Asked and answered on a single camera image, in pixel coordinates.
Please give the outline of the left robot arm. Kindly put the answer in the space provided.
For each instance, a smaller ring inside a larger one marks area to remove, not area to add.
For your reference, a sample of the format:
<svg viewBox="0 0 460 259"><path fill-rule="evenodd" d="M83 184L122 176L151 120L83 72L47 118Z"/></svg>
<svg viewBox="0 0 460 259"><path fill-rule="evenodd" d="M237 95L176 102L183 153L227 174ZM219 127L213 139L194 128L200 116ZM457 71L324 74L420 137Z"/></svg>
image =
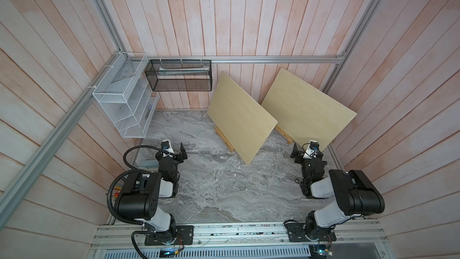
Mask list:
<svg viewBox="0 0 460 259"><path fill-rule="evenodd" d="M136 149L153 149L158 162L157 171L135 167L127 160ZM180 173L178 165L188 159L183 145L175 153L171 142L165 140L160 147L138 145L128 149L123 162L129 169L117 176L107 192L107 207L118 221L145 227L146 236L162 236L164 241L177 237L176 221L172 214L159 207L160 199L174 198L178 192Z"/></svg>

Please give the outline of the wooden easel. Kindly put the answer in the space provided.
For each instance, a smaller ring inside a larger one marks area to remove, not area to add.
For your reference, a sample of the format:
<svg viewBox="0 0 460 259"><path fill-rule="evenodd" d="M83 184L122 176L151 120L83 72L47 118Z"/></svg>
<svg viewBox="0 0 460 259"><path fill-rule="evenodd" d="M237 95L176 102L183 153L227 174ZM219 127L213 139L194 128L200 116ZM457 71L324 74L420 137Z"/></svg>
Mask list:
<svg viewBox="0 0 460 259"><path fill-rule="evenodd" d="M227 146L227 148L229 149L229 151L231 153L233 153L235 151L234 147L231 145L230 141L225 137L225 135L223 134L223 132L221 132L221 130L215 126L214 127L214 130L216 131L217 135L223 140L224 144Z"/></svg>
<svg viewBox="0 0 460 259"><path fill-rule="evenodd" d="M289 144L294 142L291 136L289 136L287 133L285 133L278 125L275 126L274 128L279 134L281 134Z"/></svg>

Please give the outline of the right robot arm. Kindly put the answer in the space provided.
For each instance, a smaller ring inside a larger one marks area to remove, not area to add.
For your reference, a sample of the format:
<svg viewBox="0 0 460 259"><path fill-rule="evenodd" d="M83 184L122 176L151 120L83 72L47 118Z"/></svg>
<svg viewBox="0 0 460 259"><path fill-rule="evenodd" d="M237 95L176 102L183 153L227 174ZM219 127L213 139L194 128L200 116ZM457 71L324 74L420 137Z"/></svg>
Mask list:
<svg viewBox="0 0 460 259"><path fill-rule="evenodd" d="M383 213L383 196L363 171L325 171L327 162L323 160L317 141L305 143L302 147L294 144L291 158L301 166L302 178L297 180L297 184L306 198L334 199L306 216L303 227L306 239L334 241L335 226L356 217Z"/></svg>

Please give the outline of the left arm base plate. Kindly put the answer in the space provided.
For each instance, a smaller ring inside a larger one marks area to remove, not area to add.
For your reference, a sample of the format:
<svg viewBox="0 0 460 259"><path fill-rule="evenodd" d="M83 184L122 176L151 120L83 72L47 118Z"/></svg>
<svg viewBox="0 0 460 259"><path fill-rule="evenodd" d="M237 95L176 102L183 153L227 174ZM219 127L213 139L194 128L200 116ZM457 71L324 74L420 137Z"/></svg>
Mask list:
<svg viewBox="0 0 460 259"><path fill-rule="evenodd" d="M178 225L168 231L156 232L146 236L146 246L191 245L194 238L194 226Z"/></svg>

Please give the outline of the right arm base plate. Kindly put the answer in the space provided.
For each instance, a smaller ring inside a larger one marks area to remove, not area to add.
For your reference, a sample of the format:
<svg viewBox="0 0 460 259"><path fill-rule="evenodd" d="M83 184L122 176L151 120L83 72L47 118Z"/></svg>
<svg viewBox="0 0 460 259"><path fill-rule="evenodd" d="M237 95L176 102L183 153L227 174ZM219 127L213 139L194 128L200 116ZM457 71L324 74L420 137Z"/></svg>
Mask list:
<svg viewBox="0 0 460 259"><path fill-rule="evenodd" d="M311 224L289 221L284 223L290 242L335 242L334 229L316 227Z"/></svg>

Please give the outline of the plywood board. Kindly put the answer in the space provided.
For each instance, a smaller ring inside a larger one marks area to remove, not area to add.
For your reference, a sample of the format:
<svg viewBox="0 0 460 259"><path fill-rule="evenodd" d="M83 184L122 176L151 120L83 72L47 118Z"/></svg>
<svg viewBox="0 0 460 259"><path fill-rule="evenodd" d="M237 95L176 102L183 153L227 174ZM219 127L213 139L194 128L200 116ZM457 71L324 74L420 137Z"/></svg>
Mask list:
<svg viewBox="0 0 460 259"><path fill-rule="evenodd" d="M226 73L218 80L207 114L247 165L278 123Z"/></svg>
<svg viewBox="0 0 460 259"><path fill-rule="evenodd" d="M283 68L265 96L262 107L293 141L303 145L314 140L321 151L357 115Z"/></svg>

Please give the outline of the black mesh basket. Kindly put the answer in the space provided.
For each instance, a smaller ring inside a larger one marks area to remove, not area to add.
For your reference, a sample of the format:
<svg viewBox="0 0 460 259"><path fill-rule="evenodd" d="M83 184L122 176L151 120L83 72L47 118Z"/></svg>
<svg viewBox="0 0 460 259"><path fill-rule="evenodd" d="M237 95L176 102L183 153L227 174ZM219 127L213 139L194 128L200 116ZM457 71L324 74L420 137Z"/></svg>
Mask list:
<svg viewBox="0 0 460 259"><path fill-rule="evenodd" d="M154 92L211 92L212 62L192 59L151 59L144 71Z"/></svg>

